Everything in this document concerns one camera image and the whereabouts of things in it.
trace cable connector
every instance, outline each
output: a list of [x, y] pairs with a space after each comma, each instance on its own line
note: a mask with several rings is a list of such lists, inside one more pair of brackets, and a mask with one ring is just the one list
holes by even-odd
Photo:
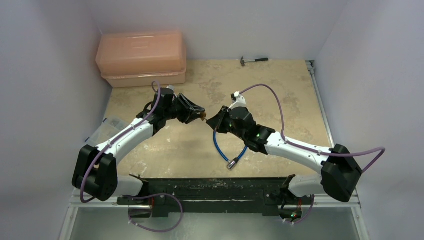
[[236, 157], [236, 158], [234, 158], [232, 161], [230, 161], [229, 163], [228, 163], [228, 166], [226, 166], [226, 168], [228, 169], [228, 170], [232, 170], [233, 168], [234, 168], [234, 166], [236, 166], [236, 164], [239, 162], [239, 158], [238, 157]]
[[171, 89], [172, 91], [174, 91], [174, 92], [175, 92], [175, 87], [174, 87], [173, 85], [168, 85], [166, 88], [167, 88], [167, 89]]
[[246, 107], [246, 99], [240, 94], [239, 91], [231, 94], [232, 104], [229, 106], [228, 111], [238, 108]]

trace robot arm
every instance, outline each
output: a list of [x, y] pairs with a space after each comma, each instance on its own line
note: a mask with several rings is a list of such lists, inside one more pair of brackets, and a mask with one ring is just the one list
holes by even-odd
[[[81, 189], [84, 175], [99, 154], [99, 150], [109, 146], [98, 159], [96, 163], [98, 167], [91, 170], [84, 192], [100, 201], [106, 201], [111, 196], [137, 196], [143, 187], [143, 182], [132, 175], [118, 175], [117, 166], [122, 159], [140, 143], [165, 127], [168, 120], [178, 119], [181, 123], [189, 124], [196, 119], [205, 119], [206, 112], [203, 107], [194, 104], [183, 94], [175, 95], [171, 88], [161, 88], [161, 94], [156, 93], [153, 102], [157, 98], [160, 98], [158, 105], [150, 116], [148, 116], [150, 112], [147, 109], [148, 104], [132, 123], [116, 136], [95, 147], [86, 145], [80, 150], [72, 178], [74, 187]], [[112, 139], [123, 133], [125, 134], [119, 140], [111, 144]]]
[[[206, 121], [213, 130], [222, 134], [234, 134], [254, 152], [283, 157], [317, 172], [309, 176], [292, 175], [287, 178], [284, 185], [288, 195], [301, 198], [306, 195], [327, 193], [341, 202], [350, 200], [362, 175], [362, 169], [353, 157], [322, 155], [322, 153], [349, 154], [347, 148], [339, 144], [334, 148], [316, 146], [289, 137], [284, 140], [280, 132], [255, 122], [246, 108], [245, 98], [239, 92], [232, 94], [231, 98], [230, 107], [223, 106], [216, 116]], [[287, 141], [315, 149], [318, 153], [287, 144]], [[237, 162], [238, 159], [234, 159], [228, 168], [231, 169]]]

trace hammer head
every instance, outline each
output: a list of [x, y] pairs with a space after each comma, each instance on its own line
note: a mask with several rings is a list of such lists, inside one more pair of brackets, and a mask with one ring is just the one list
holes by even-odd
[[241, 64], [242, 67], [245, 66], [245, 61], [243, 60], [243, 58], [244, 58], [244, 56], [242, 56], [241, 59], [240, 59], [240, 64]]

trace orange plastic box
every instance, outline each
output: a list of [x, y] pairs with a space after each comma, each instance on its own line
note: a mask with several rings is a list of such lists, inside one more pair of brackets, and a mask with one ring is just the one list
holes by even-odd
[[186, 81], [186, 48], [178, 31], [105, 34], [96, 63], [114, 88]]

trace hammer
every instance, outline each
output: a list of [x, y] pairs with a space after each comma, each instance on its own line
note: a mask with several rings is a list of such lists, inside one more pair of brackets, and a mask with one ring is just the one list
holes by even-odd
[[246, 61], [243, 60], [243, 58], [244, 58], [244, 56], [242, 56], [241, 59], [240, 59], [240, 64], [241, 64], [242, 67], [245, 66], [245, 63], [265, 62], [265, 61], [268, 61], [269, 60], [268, 57], [258, 58], [258, 59], [254, 59], [254, 60], [246, 60]]

